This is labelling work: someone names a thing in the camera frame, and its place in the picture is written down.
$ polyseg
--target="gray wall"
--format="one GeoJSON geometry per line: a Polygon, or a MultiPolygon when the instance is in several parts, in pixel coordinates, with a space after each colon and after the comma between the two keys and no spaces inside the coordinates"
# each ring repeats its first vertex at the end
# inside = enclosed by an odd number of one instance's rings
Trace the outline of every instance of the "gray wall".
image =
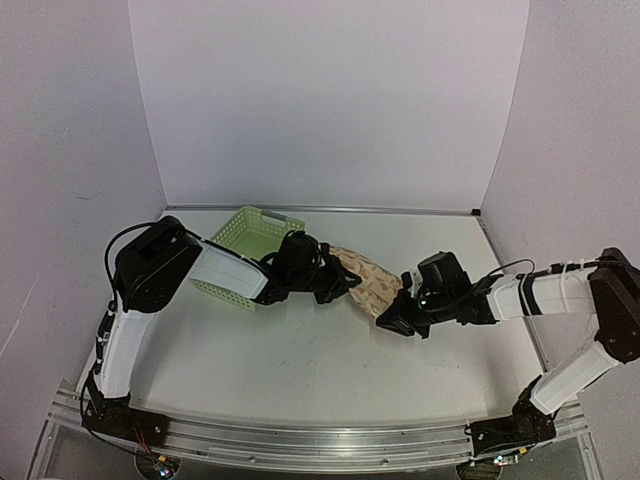
{"type": "MultiPolygon", "coordinates": [[[[640,265],[640,5],[533,1],[484,217],[507,260],[538,265],[620,247],[640,265]]],[[[552,360],[593,330],[539,324],[552,360]]],[[[640,362],[582,395],[607,479],[638,477],[640,362]]]]}
{"type": "Polygon", "coordinates": [[[102,251],[165,204],[126,0],[0,6],[0,475],[22,478],[108,300],[102,251]]]}
{"type": "Polygon", "coordinates": [[[169,203],[480,206],[528,0],[130,7],[169,203]]]}

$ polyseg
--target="beige fabric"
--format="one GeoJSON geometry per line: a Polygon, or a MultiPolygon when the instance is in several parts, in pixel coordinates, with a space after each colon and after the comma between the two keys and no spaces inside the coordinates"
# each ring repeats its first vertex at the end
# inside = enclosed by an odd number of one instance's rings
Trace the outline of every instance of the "beige fabric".
{"type": "Polygon", "coordinates": [[[360,285],[349,290],[356,304],[373,318],[382,315],[402,289],[400,277],[353,250],[332,246],[330,253],[338,257],[347,270],[362,278],[360,285]]]}

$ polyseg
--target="basket handle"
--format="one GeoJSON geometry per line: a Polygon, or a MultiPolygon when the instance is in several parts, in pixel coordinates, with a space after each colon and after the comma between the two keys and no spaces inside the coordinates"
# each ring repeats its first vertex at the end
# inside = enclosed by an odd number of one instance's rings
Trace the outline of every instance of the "basket handle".
{"type": "Polygon", "coordinates": [[[287,223],[287,217],[276,212],[272,212],[271,210],[262,210],[263,217],[273,218],[274,220],[280,220],[283,223],[287,223]]]}

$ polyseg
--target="plastic basket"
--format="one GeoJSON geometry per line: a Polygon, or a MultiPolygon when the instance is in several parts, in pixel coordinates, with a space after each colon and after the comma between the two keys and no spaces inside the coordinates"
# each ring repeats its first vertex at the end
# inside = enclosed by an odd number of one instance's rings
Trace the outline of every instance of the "plastic basket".
{"type": "MultiPolygon", "coordinates": [[[[287,232],[304,230],[304,227],[302,220],[260,208],[243,207],[211,240],[245,257],[260,260],[268,253],[278,251],[287,232]]],[[[200,290],[222,300],[255,310],[254,302],[237,293],[200,280],[194,280],[193,283],[200,290]]]]}

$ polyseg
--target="black band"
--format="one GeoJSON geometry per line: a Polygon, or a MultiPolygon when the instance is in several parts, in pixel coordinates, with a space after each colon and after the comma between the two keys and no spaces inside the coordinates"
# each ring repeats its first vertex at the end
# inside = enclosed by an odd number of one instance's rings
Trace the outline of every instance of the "black band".
{"type": "Polygon", "coordinates": [[[525,315],[542,315],[542,310],[540,310],[538,302],[536,302],[536,297],[533,294],[533,282],[535,279],[533,275],[526,275],[520,280],[518,295],[520,297],[522,312],[525,315]]]}

